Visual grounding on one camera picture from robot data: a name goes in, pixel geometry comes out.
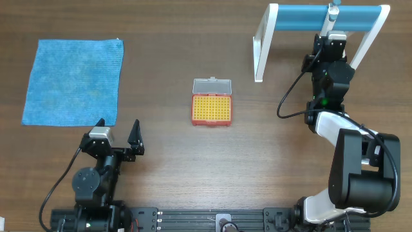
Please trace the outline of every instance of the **transparent lid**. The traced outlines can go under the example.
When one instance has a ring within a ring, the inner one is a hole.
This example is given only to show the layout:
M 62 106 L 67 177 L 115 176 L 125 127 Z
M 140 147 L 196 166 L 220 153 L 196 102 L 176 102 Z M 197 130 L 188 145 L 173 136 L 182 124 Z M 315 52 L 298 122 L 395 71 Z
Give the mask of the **transparent lid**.
M 193 94 L 232 94 L 232 81 L 228 79 L 195 79 L 193 80 Z

